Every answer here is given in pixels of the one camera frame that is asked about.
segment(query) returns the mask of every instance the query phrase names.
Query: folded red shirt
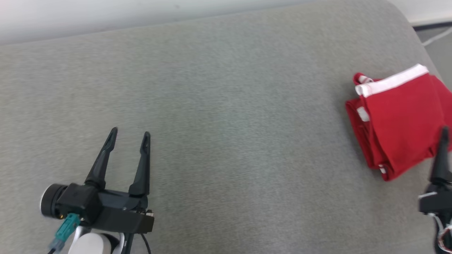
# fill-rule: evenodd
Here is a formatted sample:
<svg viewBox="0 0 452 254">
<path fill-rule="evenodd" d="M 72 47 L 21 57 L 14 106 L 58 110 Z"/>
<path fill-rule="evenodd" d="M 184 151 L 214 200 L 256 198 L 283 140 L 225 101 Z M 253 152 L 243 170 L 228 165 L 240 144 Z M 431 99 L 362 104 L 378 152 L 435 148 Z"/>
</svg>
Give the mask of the folded red shirt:
<svg viewBox="0 0 452 254">
<path fill-rule="evenodd" d="M 435 156 L 442 128 L 452 127 L 452 93 L 425 66 L 376 81 L 357 73 L 353 81 L 359 98 L 346 109 L 369 168 L 391 181 Z"/>
</svg>

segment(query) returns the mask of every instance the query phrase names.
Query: green cable connector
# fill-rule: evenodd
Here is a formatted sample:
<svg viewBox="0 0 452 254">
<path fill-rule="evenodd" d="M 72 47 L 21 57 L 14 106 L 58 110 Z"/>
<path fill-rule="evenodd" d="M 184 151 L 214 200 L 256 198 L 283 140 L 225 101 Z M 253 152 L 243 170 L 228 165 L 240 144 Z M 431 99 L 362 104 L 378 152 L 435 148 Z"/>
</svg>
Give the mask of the green cable connector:
<svg viewBox="0 0 452 254">
<path fill-rule="evenodd" d="M 54 249 L 55 254 L 60 253 L 64 247 L 64 243 L 67 241 L 70 235 L 74 233 L 75 229 L 80 225 L 80 218 L 78 214 L 70 213 L 64 219 L 63 224 L 55 233 L 55 238 L 49 245 L 50 250 Z"/>
</svg>

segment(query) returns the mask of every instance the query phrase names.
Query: gray fabric surface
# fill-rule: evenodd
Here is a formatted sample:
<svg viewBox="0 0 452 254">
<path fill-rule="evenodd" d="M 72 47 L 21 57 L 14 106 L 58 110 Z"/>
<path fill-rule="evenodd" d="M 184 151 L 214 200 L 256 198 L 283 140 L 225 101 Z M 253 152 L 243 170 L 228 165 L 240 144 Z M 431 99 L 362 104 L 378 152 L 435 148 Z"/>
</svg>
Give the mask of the gray fabric surface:
<svg viewBox="0 0 452 254">
<path fill-rule="evenodd" d="M 152 134 L 154 254 L 431 253 L 430 161 L 384 182 L 344 109 L 355 72 L 416 63 L 436 74 L 377 0 L 0 47 L 1 253 L 45 253 L 60 222 L 40 195 L 82 183 L 114 126 L 111 189 L 127 191 Z"/>
</svg>

